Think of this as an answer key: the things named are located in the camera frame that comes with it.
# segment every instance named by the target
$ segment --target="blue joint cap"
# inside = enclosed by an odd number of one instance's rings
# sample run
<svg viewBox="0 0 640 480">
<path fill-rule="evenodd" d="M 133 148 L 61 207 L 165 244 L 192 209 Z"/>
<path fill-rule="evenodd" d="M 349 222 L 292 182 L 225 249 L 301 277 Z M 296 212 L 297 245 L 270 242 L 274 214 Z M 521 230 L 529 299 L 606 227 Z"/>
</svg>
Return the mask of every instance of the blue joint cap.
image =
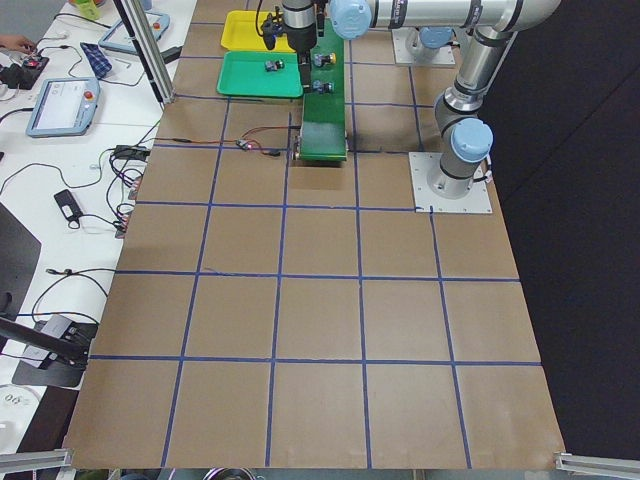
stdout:
<svg viewBox="0 0 640 480">
<path fill-rule="evenodd" d="M 420 42 L 432 49 L 444 47 L 451 41 L 453 28 L 451 27 L 422 27 L 420 29 Z"/>
<path fill-rule="evenodd" d="M 371 26 L 371 8 L 367 0 L 333 0 L 329 3 L 333 30 L 345 40 L 364 35 Z"/>
<path fill-rule="evenodd" d="M 465 118 L 458 122 L 451 134 L 451 147 L 464 162 L 478 163 L 484 160 L 493 145 L 491 128 L 477 118 Z"/>
</svg>

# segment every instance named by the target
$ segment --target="white mounting plate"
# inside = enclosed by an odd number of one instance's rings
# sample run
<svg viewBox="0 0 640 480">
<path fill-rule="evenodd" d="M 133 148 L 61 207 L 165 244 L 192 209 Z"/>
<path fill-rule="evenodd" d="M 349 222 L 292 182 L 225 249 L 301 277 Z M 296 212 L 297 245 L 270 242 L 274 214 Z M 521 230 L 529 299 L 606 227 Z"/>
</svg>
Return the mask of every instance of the white mounting plate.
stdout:
<svg viewBox="0 0 640 480">
<path fill-rule="evenodd" d="M 453 56 L 451 47 L 442 47 L 440 51 L 431 58 L 415 57 L 407 50 L 407 37 L 411 27 L 398 28 L 393 30 L 393 51 L 396 55 L 398 65 L 414 65 L 416 67 L 454 68 L 456 59 Z"/>
<path fill-rule="evenodd" d="M 469 194 L 459 200 L 442 198 L 431 190 L 427 184 L 427 173 L 433 165 L 440 162 L 441 156 L 442 153 L 437 152 L 409 153 L 416 212 L 430 213 L 433 210 L 434 213 L 493 213 L 485 182 L 474 183 Z M 483 176 L 482 168 L 478 167 L 475 177 Z"/>
</svg>

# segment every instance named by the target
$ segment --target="human hand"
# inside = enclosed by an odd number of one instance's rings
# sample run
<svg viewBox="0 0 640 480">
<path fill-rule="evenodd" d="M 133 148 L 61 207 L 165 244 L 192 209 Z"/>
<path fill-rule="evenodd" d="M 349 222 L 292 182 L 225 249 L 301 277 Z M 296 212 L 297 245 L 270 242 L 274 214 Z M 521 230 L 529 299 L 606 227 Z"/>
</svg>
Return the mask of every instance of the human hand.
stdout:
<svg viewBox="0 0 640 480">
<path fill-rule="evenodd" d="M 24 35 L 0 35 L 0 47 L 22 53 L 31 53 L 36 49 L 36 44 Z"/>
</svg>

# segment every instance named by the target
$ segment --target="white table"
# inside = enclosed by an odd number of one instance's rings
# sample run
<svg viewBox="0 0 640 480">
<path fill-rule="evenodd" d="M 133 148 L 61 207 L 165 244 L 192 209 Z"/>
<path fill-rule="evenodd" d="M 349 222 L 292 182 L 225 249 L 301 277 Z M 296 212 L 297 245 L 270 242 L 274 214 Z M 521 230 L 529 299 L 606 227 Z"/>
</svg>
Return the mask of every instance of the white table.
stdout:
<svg viewBox="0 0 640 480">
<path fill-rule="evenodd" d="M 184 43 L 187 29 L 196 0 L 154 0 L 154 10 L 167 13 L 171 17 L 169 29 L 158 42 L 161 51 Z M 65 5 L 65 13 L 78 13 Z M 100 7 L 100 22 L 109 25 L 118 19 L 115 6 L 111 1 Z M 47 46 L 71 45 L 82 55 L 82 62 L 73 69 L 74 76 L 93 76 L 89 64 L 82 54 L 80 42 L 97 43 L 106 29 L 72 17 L 59 17 L 47 33 L 47 37 L 56 37 L 65 30 L 69 36 L 60 40 L 43 40 L 39 48 Z M 79 59 L 71 48 L 47 49 L 45 56 L 50 62 L 40 79 L 30 91 L 19 91 L 8 101 L 0 102 L 0 115 L 18 108 L 33 107 L 43 81 L 47 78 L 66 78 L 69 68 Z M 0 63 L 9 64 L 9 59 L 0 54 Z M 107 79 L 122 83 L 135 83 L 143 74 L 140 61 L 135 57 L 127 59 L 130 64 L 112 59 L 113 75 Z M 175 74 L 177 61 L 168 66 L 171 77 Z M 0 125 L 0 150 L 5 152 L 0 162 L 0 183 L 15 171 L 33 162 L 58 166 L 65 179 L 71 185 L 90 183 L 99 176 L 97 169 L 100 153 L 117 144 L 135 144 L 155 125 L 162 110 L 144 77 L 135 87 L 114 85 L 101 82 L 99 107 L 93 124 L 84 136 L 33 139 L 24 131 L 29 113 L 18 113 L 4 120 Z M 74 190 L 74 196 L 85 213 L 105 218 L 113 218 L 105 201 L 105 191 L 114 178 L 106 156 L 102 159 L 104 174 L 102 180 L 94 186 Z M 115 238 L 115 230 L 97 219 L 88 218 L 81 222 L 82 228 L 71 230 L 53 200 L 53 195 L 67 187 L 60 180 L 58 172 L 43 167 L 31 167 L 16 176 L 7 184 L 0 195 L 2 202 L 16 218 L 42 243 L 42 251 L 37 269 L 24 300 L 22 313 L 30 312 L 38 296 L 60 277 L 47 274 L 47 268 L 73 270 L 87 268 L 115 268 L 122 241 Z M 119 203 L 120 184 L 112 189 L 114 204 Z M 97 272 L 92 274 L 107 290 L 113 274 Z M 102 292 L 90 281 L 82 278 L 67 279 L 61 282 L 51 294 L 47 295 L 39 311 L 77 311 L 100 319 L 105 298 Z M 70 318 L 79 322 L 87 321 L 82 317 Z M 19 323 L 33 326 L 29 317 L 19 317 Z M 5 353 L 21 355 L 24 346 L 8 341 Z M 9 357 L 0 357 L 0 385 L 11 383 L 18 361 Z M 33 391 L 42 395 L 44 387 L 35 387 Z M 15 418 L 0 418 L 0 454 L 15 453 L 26 428 L 35 413 L 33 408 L 16 409 Z"/>
</svg>

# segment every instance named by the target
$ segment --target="blue patterned cloth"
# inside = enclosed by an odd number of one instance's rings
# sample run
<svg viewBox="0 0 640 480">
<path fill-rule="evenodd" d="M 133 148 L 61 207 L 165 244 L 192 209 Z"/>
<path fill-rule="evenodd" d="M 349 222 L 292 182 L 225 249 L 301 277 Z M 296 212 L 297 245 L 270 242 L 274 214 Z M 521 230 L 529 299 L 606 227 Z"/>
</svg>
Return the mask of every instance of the blue patterned cloth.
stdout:
<svg viewBox="0 0 640 480">
<path fill-rule="evenodd" d="M 100 50 L 100 47 L 95 43 L 84 42 L 80 42 L 80 47 L 82 47 L 82 51 L 87 56 L 89 65 L 91 65 L 91 69 L 93 70 L 96 78 L 104 78 L 113 67 L 111 66 L 111 63 L 109 63 L 109 60 L 107 60 L 107 57 L 104 56 L 104 53 Z"/>
</svg>

